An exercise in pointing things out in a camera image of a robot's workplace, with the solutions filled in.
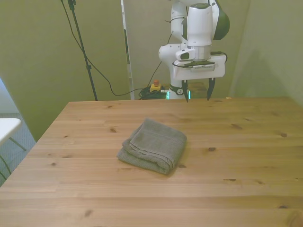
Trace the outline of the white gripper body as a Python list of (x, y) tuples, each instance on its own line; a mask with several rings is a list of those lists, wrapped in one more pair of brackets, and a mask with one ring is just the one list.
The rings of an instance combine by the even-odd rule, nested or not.
[(212, 55), (207, 61), (175, 61), (172, 75), (175, 80), (221, 78), (225, 75), (226, 55)]

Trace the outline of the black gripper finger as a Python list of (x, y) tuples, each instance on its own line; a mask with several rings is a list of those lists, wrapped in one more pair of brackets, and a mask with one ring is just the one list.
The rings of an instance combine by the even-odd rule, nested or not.
[(212, 96), (214, 87), (215, 87), (215, 78), (210, 78), (208, 84), (209, 84), (209, 86), (208, 86), (208, 90), (207, 90), (206, 99), (209, 101)]
[(188, 102), (189, 97), (188, 97), (188, 81), (187, 80), (183, 80), (182, 81), (182, 90), (183, 90), (183, 94), (185, 97), (185, 100)]

